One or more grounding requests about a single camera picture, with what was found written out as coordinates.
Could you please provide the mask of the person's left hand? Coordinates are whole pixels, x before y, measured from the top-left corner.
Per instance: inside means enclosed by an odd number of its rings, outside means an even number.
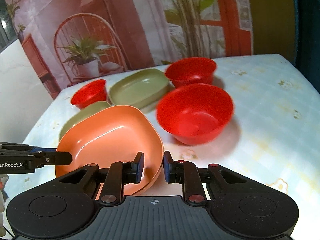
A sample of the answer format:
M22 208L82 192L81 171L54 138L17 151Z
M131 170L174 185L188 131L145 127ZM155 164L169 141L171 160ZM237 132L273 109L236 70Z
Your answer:
M5 236L6 231L3 226L3 212L5 211L5 201L8 199L6 193L4 192L5 185L9 179L9 176L6 174L1 174L1 192L0 192L0 229L1 237Z

